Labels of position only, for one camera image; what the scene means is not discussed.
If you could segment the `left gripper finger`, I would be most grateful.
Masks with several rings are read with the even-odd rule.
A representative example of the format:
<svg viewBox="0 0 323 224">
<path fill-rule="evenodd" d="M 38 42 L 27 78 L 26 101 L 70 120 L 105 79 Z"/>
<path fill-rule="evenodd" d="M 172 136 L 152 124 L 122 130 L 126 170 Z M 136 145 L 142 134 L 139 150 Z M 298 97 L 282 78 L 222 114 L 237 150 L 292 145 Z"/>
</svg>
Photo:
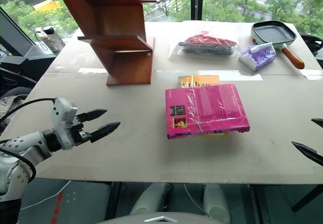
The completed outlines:
<svg viewBox="0 0 323 224">
<path fill-rule="evenodd" d="M 81 122 L 86 122 L 86 121 L 95 120 L 95 119 L 99 118 L 100 116 L 102 116 L 103 114 L 105 114 L 106 112 L 107 112 L 106 109 L 93 109 L 93 110 L 90 110 L 88 112 L 80 114 L 80 121 Z"/>
<path fill-rule="evenodd" d="M 98 130 L 89 134 L 89 141 L 91 143 L 94 143 L 94 142 L 100 140 L 101 138 L 104 138 L 105 136 L 109 135 L 114 130 L 116 130 L 119 125 L 120 125 L 120 122 L 114 122 L 114 123 L 109 123 L 109 124 L 102 126 Z"/>
</svg>

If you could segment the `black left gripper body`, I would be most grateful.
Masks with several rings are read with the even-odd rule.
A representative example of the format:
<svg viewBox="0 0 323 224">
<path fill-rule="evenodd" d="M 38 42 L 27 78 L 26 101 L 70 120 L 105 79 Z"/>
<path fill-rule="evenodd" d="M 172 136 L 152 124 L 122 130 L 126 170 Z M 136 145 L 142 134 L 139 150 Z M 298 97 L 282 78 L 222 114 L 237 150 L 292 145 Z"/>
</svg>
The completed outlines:
<svg viewBox="0 0 323 224">
<path fill-rule="evenodd" d="M 67 123 L 67 135 L 73 145 L 81 145 L 89 141 L 90 134 L 83 130 L 83 123 L 78 116 L 75 116 L 71 123 Z"/>
</svg>

